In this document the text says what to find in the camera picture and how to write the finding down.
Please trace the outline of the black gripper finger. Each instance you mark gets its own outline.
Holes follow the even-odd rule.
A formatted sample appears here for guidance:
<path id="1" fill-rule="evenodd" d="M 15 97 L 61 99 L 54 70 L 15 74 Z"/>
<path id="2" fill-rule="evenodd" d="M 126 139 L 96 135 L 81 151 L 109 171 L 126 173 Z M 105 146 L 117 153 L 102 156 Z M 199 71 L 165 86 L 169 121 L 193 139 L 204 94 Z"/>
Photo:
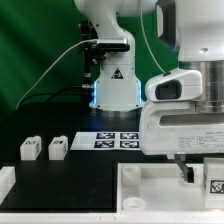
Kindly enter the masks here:
<path id="1" fill-rule="evenodd" d="M 192 167 L 188 167 L 185 163 L 184 155 L 176 155 L 175 163 L 178 165 L 180 170 L 182 171 L 182 177 L 185 182 L 193 183 L 194 182 L 194 169 Z"/>

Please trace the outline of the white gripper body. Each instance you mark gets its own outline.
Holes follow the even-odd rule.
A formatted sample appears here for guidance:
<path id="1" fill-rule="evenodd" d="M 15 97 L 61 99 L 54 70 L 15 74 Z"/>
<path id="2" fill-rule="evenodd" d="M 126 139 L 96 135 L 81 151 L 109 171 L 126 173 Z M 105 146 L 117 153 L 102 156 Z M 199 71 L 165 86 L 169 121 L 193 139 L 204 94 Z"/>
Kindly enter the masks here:
<path id="1" fill-rule="evenodd" d="M 145 155 L 224 153 L 224 113 L 198 113 L 192 102 L 147 101 L 139 141 Z"/>

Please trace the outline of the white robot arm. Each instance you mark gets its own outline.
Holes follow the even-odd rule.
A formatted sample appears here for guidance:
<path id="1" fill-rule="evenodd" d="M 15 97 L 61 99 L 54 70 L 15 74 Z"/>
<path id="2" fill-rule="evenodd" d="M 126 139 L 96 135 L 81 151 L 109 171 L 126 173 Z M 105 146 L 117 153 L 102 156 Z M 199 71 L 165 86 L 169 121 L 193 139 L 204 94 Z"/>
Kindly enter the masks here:
<path id="1" fill-rule="evenodd" d="M 91 107 L 108 115 L 139 109 L 139 146 L 146 155 L 224 153 L 224 0 L 74 2 L 106 54 Z M 135 75 L 135 39 L 117 19 L 151 11 L 159 39 L 179 51 L 178 66 L 142 84 Z"/>

